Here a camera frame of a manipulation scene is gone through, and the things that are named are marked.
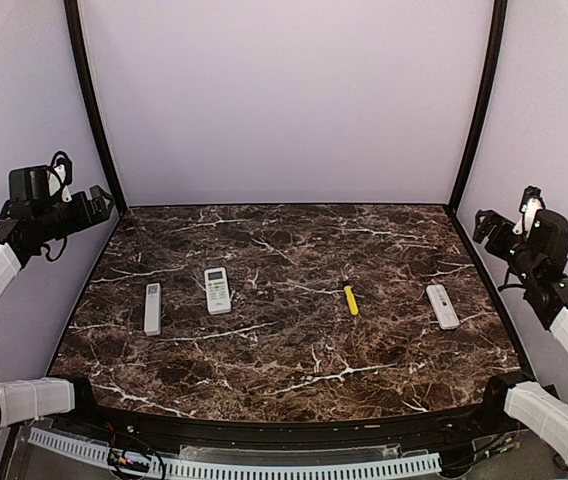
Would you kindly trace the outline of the yellow handled screwdriver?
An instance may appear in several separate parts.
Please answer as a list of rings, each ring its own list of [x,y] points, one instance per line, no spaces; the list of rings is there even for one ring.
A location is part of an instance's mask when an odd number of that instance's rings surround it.
[[[359,306],[355,297],[355,294],[352,289],[352,285],[348,279],[344,279],[342,281],[342,290],[345,295],[346,303],[349,309],[349,312],[352,316],[359,315]]]

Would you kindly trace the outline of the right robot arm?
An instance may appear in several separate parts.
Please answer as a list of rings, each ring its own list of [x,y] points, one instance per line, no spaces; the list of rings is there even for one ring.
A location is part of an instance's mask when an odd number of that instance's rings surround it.
[[[493,210],[476,214],[473,239],[506,261],[542,326],[568,353],[568,220],[548,209],[538,210],[528,227],[517,227]],[[551,446],[568,467],[568,404],[538,382],[510,382],[504,395],[492,396],[474,413],[485,434],[498,432],[512,419]]]

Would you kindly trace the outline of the slim white remote control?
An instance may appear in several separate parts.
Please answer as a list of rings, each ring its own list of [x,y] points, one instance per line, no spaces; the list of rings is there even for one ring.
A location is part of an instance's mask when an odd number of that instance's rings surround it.
[[[144,333],[147,336],[157,336],[161,333],[161,284],[151,283],[146,286],[145,310],[144,310]]]

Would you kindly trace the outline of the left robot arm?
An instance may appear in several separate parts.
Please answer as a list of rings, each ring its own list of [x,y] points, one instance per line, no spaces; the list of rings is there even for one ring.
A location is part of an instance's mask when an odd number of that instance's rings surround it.
[[[9,174],[9,198],[0,211],[0,298],[35,256],[53,258],[52,241],[109,220],[112,196],[95,185],[71,193],[72,165],[16,169]],[[63,414],[84,436],[105,427],[104,412],[80,397],[80,380],[44,377],[0,382],[0,430],[14,424]]]

